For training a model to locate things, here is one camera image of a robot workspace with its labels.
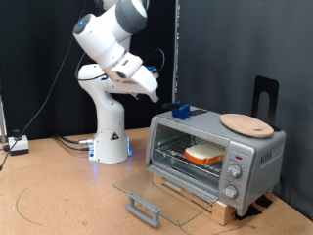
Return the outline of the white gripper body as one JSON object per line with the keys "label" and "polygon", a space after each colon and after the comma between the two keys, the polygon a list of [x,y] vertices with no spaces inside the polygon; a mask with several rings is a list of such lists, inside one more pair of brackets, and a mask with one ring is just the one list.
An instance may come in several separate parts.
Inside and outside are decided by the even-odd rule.
{"label": "white gripper body", "polygon": [[157,90],[157,81],[142,63],[140,57],[124,53],[107,68],[107,75],[123,91],[152,94]]}

